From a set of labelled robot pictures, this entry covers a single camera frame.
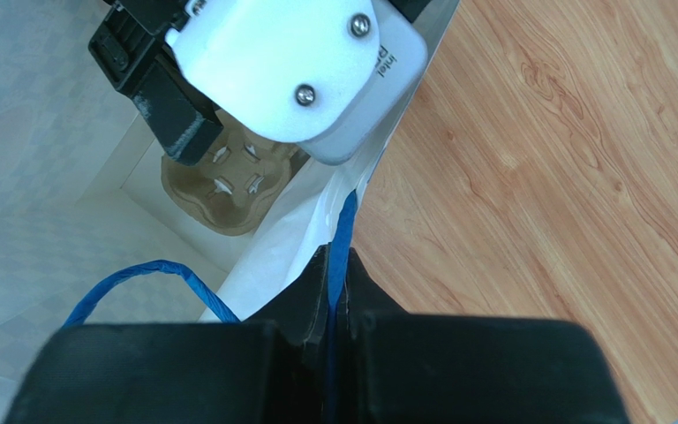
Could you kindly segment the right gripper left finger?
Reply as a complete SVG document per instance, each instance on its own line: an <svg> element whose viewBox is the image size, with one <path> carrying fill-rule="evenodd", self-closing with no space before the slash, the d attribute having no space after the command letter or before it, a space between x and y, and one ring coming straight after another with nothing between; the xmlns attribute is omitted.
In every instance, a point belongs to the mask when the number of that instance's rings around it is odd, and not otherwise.
<svg viewBox="0 0 678 424"><path fill-rule="evenodd" d="M150 261L93 287L42 347L8 423L324 423L329 249L240 319L186 266ZM89 323L99 302L139 276L181 276L217 322Z"/></svg>

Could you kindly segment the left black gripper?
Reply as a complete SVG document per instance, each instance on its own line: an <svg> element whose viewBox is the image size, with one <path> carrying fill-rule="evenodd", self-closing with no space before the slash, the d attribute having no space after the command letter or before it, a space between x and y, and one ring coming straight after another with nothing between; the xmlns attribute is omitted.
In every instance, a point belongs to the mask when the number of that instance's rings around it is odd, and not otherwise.
<svg viewBox="0 0 678 424"><path fill-rule="evenodd" d="M426 1L115 1L88 48L169 159L193 166L223 131L204 95L357 95L418 80Z"/></svg>

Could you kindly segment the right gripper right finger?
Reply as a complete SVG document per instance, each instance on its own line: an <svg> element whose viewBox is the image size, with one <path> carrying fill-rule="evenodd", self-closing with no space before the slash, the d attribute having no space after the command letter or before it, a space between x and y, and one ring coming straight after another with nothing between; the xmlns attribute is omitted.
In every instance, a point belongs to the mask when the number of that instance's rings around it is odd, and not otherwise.
<svg viewBox="0 0 678 424"><path fill-rule="evenodd" d="M413 314L350 252L342 423L626 423L606 357L553 319Z"/></svg>

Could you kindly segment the grey pulp cup carrier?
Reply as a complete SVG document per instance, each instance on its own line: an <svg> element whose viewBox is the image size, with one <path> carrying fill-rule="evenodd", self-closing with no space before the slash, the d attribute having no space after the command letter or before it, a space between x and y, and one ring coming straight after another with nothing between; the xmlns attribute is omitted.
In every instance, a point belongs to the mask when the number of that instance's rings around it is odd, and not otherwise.
<svg viewBox="0 0 678 424"><path fill-rule="evenodd" d="M165 193L188 216L225 236L257 229L309 155L291 143L265 139L224 110L222 133L193 166L164 156Z"/></svg>

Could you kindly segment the blue checkered paper bag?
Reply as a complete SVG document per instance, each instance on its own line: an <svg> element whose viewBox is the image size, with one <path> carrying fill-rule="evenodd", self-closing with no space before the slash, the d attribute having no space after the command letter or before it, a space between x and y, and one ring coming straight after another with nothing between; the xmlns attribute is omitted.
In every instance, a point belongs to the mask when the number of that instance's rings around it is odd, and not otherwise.
<svg viewBox="0 0 678 424"><path fill-rule="evenodd" d="M329 249L323 369L334 420L355 217L426 71L348 161L309 156L257 229L225 236L165 193L168 156L133 95L117 92L89 51L113 2L0 1L0 423L42 347L113 273L182 264L245 319L293 283L321 246ZM418 23L434 48L431 63L458 4L426 2ZM181 276L164 273L120 284L88 318L217 321Z"/></svg>

